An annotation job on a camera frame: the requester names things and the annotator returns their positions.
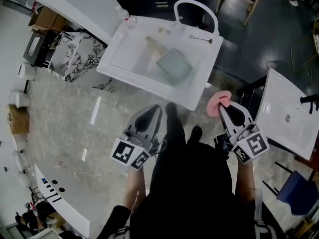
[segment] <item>sink basin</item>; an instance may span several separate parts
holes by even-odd
[[[319,129],[315,105],[301,104],[306,95],[274,69],[268,71],[262,102],[256,117],[266,137],[309,160]]]
[[[172,22],[163,19],[137,16],[134,29],[127,29],[121,23],[106,49],[97,71],[152,92],[193,111],[199,102],[211,70],[216,61],[223,38],[218,33],[185,26],[182,36],[165,30],[171,28]],[[208,41],[191,39],[189,36]],[[187,58],[193,70],[178,85],[171,84],[161,68],[156,65],[157,54],[148,48],[145,39],[150,36],[168,50],[177,49]]]

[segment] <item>cardboard box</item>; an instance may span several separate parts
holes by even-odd
[[[29,133],[30,115],[25,107],[8,107],[8,123],[12,134]]]
[[[62,31],[66,19],[48,7],[43,7],[40,14],[33,14],[29,26],[40,30]]]

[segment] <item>shoe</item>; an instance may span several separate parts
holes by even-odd
[[[298,2],[296,0],[295,1],[288,0],[288,2],[294,7],[298,6]]]
[[[202,135],[203,135],[203,130],[201,130],[201,128],[196,125],[192,129],[189,139],[191,141],[199,142],[199,140],[201,139]]]
[[[165,107],[167,116],[176,116],[177,117],[177,107],[174,103],[168,103]]]

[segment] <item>blue chair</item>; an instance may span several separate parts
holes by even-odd
[[[279,201],[290,205],[293,215],[307,215],[319,200],[319,191],[314,181],[307,181],[299,172],[275,162],[290,173],[281,190],[272,189],[265,181],[263,183],[276,195]]]

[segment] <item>bottle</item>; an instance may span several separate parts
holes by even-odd
[[[115,9],[119,12],[121,21],[124,22],[128,29],[135,28],[137,24],[137,18],[135,16],[130,16],[129,12],[123,9],[120,5],[116,6]]]

